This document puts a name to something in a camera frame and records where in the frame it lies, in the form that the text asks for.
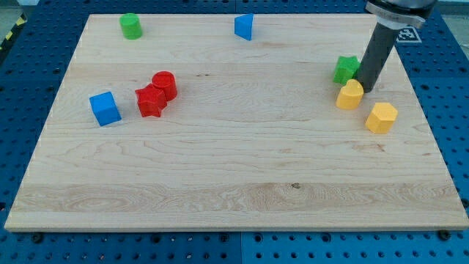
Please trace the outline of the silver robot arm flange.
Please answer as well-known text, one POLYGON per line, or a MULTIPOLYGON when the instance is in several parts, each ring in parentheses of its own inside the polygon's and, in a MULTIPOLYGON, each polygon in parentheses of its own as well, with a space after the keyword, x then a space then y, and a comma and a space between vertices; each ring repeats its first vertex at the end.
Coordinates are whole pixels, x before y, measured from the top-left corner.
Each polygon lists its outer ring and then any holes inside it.
POLYGON ((420 29, 436 4, 437 0, 367 0, 365 10, 385 21, 420 29))

